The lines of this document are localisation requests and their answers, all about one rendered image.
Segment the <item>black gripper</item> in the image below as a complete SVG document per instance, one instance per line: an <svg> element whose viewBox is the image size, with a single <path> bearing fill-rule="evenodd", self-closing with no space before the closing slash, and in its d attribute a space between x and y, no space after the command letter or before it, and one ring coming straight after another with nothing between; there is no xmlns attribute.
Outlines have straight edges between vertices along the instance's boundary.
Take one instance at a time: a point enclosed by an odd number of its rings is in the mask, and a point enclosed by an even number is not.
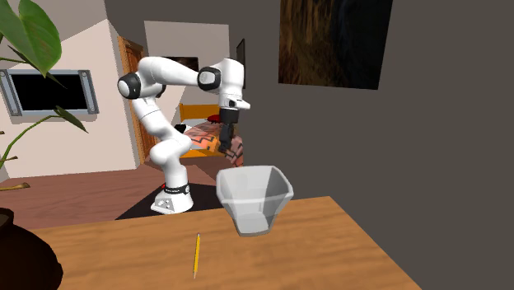
<svg viewBox="0 0 514 290"><path fill-rule="evenodd" d="M237 109L221 108L219 110L219 120L222 127L219 133L218 151L225 153L231 148L231 142L234 136L234 124L239 121L240 111Z"/></svg>

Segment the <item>bed with patterned orange blanket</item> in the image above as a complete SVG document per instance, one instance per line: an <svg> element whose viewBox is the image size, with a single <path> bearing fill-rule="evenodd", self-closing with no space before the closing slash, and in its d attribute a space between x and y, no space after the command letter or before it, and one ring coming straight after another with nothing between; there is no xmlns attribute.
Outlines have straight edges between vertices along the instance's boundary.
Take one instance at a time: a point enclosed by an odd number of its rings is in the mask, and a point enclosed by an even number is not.
<svg viewBox="0 0 514 290"><path fill-rule="evenodd" d="M223 156L233 167L243 166L243 141L238 134L238 125L234 126L230 147L220 152L219 141L222 123L219 120L219 106L184 105L179 103L180 121L185 125L184 135L192 140L192 147L182 158Z"/></svg>

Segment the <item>black robot stand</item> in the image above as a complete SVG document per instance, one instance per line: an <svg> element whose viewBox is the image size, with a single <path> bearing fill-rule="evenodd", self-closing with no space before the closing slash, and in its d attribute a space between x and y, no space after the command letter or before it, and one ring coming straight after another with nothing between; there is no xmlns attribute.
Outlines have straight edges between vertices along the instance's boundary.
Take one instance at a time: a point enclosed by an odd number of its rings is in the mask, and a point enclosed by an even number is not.
<svg viewBox="0 0 514 290"><path fill-rule="evenodd" d="M190 184L189 187L192 200L194 201L194 205L189 209L189 212L222 208L222 205L216 195L215 185ZM151 204L161 190L162 187L155 189L148 196L141 199L139 202L134 204L134 206L117 217L117 220L158 216L158 212L151 210Z"/></svg>

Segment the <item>grey angular bowl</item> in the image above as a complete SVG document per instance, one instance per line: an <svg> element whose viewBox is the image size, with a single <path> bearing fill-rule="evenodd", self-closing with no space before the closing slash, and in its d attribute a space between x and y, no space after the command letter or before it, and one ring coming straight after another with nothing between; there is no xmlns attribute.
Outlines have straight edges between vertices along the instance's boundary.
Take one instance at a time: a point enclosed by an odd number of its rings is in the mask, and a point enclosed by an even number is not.
<svg viewBox="0 0 514 290"><path fill-rule="evenodd" d="M287 177L276 166L241 166L221 170L217 198L230 215L239 236L260 236L294 196Z"/></svg>

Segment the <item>yellow pencil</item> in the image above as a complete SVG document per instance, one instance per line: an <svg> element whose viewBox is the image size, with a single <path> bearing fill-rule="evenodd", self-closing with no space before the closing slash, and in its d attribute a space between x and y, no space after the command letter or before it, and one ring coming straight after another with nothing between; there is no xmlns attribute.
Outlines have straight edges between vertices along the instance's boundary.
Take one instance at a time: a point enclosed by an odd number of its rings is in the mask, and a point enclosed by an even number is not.
<svg viewBox="0 0 514 290"><path fill-rule="evenodd" d="M196 235L196 238L195 238L195 247L194 247L193 279L196 279L197 273L199 271L200 239L201 239L201 235L198 232Z"/></svg>

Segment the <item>green plant in dark pot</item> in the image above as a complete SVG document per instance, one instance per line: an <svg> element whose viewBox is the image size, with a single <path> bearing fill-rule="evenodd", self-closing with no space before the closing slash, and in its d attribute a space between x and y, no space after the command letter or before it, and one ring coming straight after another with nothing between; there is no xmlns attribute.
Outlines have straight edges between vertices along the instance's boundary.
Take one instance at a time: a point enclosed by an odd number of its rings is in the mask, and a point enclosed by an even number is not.
<svg viewBox="0 0 514 290"><path fill-rule="evenodd" d="M7 0L0 0L0 42L44 78L60 60L59 32L46 12L31 0L20 0L14 12ZM14 223L14 212L0 208L0 290L58 290L63 266L51 246L35 233Z"/></svg>

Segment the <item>dark brown wall picture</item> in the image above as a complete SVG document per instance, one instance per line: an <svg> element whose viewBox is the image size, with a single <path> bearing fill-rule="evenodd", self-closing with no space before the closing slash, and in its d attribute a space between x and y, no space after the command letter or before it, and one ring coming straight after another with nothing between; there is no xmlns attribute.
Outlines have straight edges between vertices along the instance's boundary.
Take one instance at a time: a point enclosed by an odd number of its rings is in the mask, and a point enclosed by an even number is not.
<svg viewBox="0 0 514 290"><path fill-rule="evenodd" d="M281 0L278 81L379 88L393 0Z"/></svg>

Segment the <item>black wall television grey frame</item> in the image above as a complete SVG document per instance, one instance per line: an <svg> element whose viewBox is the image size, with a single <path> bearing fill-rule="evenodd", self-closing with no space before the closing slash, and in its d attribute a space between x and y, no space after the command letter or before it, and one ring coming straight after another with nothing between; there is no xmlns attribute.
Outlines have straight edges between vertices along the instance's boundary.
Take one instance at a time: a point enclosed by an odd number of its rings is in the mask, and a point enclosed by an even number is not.
<svg viewBox="0 0 514 290"><path fill-rule="evenodd" d="M0 69L0 89L11 116L46 115L61 107L72 114L99 112L88 70Z"/></svg>

